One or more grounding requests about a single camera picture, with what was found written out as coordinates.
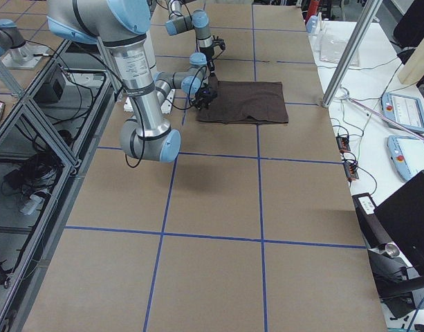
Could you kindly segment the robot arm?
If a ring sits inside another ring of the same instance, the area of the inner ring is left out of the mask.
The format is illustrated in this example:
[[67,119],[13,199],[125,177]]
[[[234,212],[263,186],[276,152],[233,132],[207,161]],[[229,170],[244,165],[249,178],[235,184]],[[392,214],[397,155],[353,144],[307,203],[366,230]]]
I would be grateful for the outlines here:
[[174,161],[181,148],[179,131],[172,129],[161,111],[168,93],[181,89],[198,95],[214,70],[214,41],[206,12],[198,9],[184,16],[175,1],[168,6],[168,34],[193,30],[199,45],[185,72],[155,73],[151,67],[153,50],[145,46],[151,26],[147,1],[49,1],[47,15],[48,27],[55,35],[84,44],[101,42],[111,54],[133,108],[133,116],[121,130],[122,150],[138,160],[162,163]]
[[196,45],[201,53],[205,55],[207,67],[212,77],[215,74],[214,56],[216,47],[225,50],[225,42],[212,36],[210,20],[207,13],[198,9],[190,12],[187,8],[188,1],[166,1],[168,20],[165,27],[168,35],[178,35],[187,31],[195,32]]

